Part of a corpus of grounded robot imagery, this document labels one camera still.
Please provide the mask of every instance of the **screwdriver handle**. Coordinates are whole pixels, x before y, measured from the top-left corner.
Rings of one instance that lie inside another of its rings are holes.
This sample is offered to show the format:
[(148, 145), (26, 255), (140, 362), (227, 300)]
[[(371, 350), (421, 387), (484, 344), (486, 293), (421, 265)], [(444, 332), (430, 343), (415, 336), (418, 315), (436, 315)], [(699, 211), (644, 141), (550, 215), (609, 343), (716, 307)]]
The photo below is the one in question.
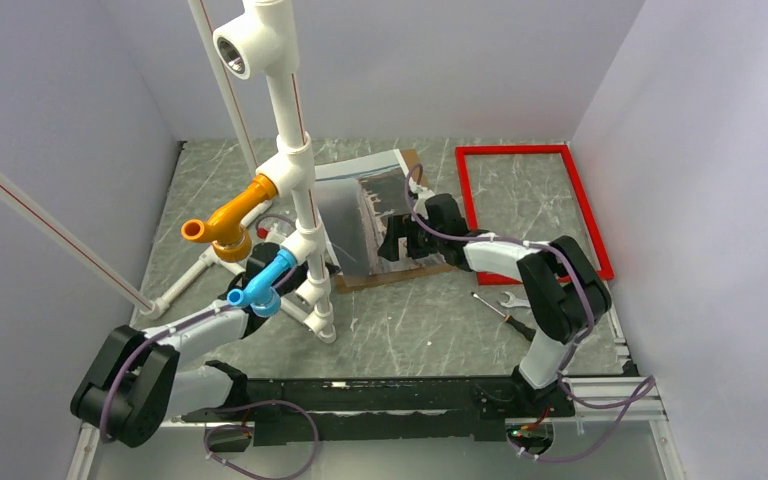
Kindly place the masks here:
[(525, 337), (525, 339), (529, 342), (534, 340), (534, 335), (537, 333), (537, 330), (531, 327), (526, 327), (525, 324), (520, 323), (520, 321), (514, 318), (512, 315), (505, 316), (505, 323), (508, 323), (514, 327), (514, 330), (522, 334), (522, 336)]

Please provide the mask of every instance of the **wall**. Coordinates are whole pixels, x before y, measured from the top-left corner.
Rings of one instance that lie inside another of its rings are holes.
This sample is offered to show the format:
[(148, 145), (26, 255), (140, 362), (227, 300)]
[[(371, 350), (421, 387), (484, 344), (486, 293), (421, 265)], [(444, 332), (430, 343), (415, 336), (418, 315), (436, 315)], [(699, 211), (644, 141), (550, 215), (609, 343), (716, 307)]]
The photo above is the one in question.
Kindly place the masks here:
[[(184, 0), (103, 0), (183, 139), (234, 133)], [(205, 0), (213, 25), (239, 0)], [(643, 0), (295, 2), (305, 126), (316, 136), (569, 139)], [(237, 81), (275, 135), (262, 77)]]
[(573, 146), (688, 478), (768, 478), (768, 1), (648, 0)]
[[(176, 144), (96, 0), (0, 2), (0, 169), (139, 285)], [(0, 479), (64, 478), (130, 304), (0, 202)]]

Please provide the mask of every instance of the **screwdriver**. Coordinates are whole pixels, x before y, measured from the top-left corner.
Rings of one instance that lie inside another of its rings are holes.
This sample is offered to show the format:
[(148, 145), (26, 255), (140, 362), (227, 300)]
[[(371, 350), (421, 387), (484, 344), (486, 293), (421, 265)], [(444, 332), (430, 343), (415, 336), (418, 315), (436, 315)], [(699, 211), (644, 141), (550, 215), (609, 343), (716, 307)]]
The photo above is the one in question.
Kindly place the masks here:
[(487, 307), (490, 308), (490, 310), (493, 310), (494, 312), (496, 312), (499, 315), (501, 315), (502, 318), (504, 318), (504, 322), (507, 323), (507, 324), (510, 324), (510, 326), (514, 327), (514, 330), (516, 330), (517, 332), (521, 333), (522, 336), (525, 337), (526, 340), (528, 340), (529, 342), (534, 340), (534, 334), (537, 333), (537, 330), (535, 330), (533, 328), (530, 328), (530, 327), (526, 327), (524, 324), (520, 323), (519, 320), (515, 319), (511, 315), (505, 315), (504, 313), (502, 313), (501, 310), (499, 310), (498, 308), (494, 307), (492, 304), (490, 304), (489, 302), (487, 302), (483, 298), (479, 297), (477, 293), (475, 293), (475, 292), (470, 292), (470, 293), (472, 294), (473, 297), (475, 297), (476, 300), (478, 300), (479, 302), (483, 303), (484, 305), (487, 305)]

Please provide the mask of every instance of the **orange pipe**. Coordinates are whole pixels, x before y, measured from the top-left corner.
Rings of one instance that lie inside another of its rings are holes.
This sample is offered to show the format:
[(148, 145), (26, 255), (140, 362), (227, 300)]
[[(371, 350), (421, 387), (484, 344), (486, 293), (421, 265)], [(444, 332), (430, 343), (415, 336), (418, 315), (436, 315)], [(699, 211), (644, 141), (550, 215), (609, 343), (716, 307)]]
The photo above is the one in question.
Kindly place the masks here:
[(251, 185), (233, 200), (219, 207), (206, 222), (194, 218), (184, 222), (181, 235), (195, 243), (213, 243), (216, 255), (226, 262), (239, 262), (251, 251), (251, 237), (240, 225), (243, 217), (278, 190), (265, 175), (257, 175)]

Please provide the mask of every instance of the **wrench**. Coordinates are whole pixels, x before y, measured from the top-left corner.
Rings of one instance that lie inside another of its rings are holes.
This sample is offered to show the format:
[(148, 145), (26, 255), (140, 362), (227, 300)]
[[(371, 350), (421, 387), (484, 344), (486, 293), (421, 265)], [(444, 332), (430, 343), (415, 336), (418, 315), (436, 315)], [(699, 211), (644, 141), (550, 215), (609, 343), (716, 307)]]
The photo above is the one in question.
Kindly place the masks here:
[(508, 300), (506, 302), (499, 300), (499, 305), (505, 308), (516, 308), (516, 307), (531, 308), (531, 303), (529, 303), (528, 300), (517, 298), (517, 296), (511, 292), (502, 292), (502, 293), (508, 296)]

